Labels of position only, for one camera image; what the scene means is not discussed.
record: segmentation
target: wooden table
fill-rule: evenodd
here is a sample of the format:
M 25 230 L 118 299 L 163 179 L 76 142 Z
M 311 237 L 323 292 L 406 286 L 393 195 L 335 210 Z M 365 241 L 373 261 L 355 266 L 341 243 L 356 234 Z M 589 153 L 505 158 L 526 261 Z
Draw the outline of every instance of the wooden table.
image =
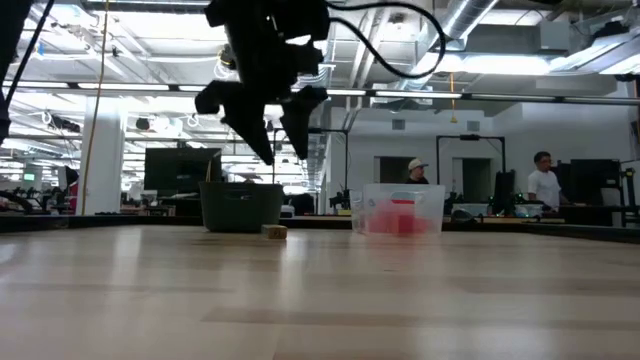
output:
M 0 254 L 7 360 L 640 359 L 636 245 L 125 226 Z

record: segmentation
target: computer monitor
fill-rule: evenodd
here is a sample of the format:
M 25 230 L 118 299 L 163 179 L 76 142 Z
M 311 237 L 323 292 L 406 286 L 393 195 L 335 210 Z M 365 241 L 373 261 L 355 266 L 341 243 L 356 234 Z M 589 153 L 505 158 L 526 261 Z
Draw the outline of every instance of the computer monitor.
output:
M 571 160 L 571 198 L 576 203 L 602 205 L 603 188 L 620 187 L 620 162 L 611 159 Z
M 496 173 L 496 184 L 493 192 L 493 213 L 498 214 L 504 211 L 510 214 L 513 209 L 510 208 L 510 197 L 513 194 L 516 182 L 516 172 L 514 170 L 503 173 Z
M 211 181 L 222 179 L 222 150 L 147 149 L 145 153 L 145 190 L 162 192 L 199 192 L 198 183 L 205 181 L 211 163 Z

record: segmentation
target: orange cable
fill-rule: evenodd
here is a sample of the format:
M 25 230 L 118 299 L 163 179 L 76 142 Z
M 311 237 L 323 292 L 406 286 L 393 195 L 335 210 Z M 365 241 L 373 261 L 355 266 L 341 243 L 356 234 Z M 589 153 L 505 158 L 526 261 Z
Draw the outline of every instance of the orange cable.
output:
M 89 165 L 91 164 L 91 151 L 93 150 L 93 137 L 96 132 L 96 121 L 98 121 L 98 108 L 100 106 L 100 96 L 102 95 L 102 82 L 104 80 L 104 62 L 105 62 L 105 49 L 107 47 L 107 28 L 109 24 L 109 1 L 104 3 L 104 28 L 102 34 L 102 54 L 100 59 L 100 79 L 98 80 L 98 93 L 96 95 L 96 106 L 93 110 L 93 122 L 91 123 L 91 131 L 89 132 L 89 147 L 87 148 L 87 160 L 84 165 L 84 174 L 82 177 L 82 212 L 81 215 L 85 215 L 87 207 L 87 180 L 89 179 Z

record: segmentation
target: white t-shirt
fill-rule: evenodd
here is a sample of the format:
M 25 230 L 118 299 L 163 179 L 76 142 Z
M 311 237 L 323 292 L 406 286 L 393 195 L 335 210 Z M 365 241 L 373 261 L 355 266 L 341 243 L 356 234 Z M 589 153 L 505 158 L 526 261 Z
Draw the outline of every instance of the white t-shirt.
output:
M 560 207 L 560 184 L 553 171 L 542 172 L 535 170 L 529 175 L 529 192 L 536 194 L 536 198 L 548 206 Z

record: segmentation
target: clear plastic bin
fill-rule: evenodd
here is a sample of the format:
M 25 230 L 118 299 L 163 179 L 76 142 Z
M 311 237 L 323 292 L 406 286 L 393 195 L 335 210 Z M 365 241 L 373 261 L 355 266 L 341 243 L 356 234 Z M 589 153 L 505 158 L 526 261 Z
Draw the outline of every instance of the clear plastic bin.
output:
M 489 216 L 489 204 L 453 204 L 453 211 L 464 210 L 469 214 L 478 216 Z
M 353 228 L 365 234 L 440 234 L 444 197 L 442 185 L 365 185 L 362 200 L 352 200 Z
M 351 227 L 355 232 L 364 233 L 366 217 L 362 191 L 350 191 L 349 201 L 351 203 Z

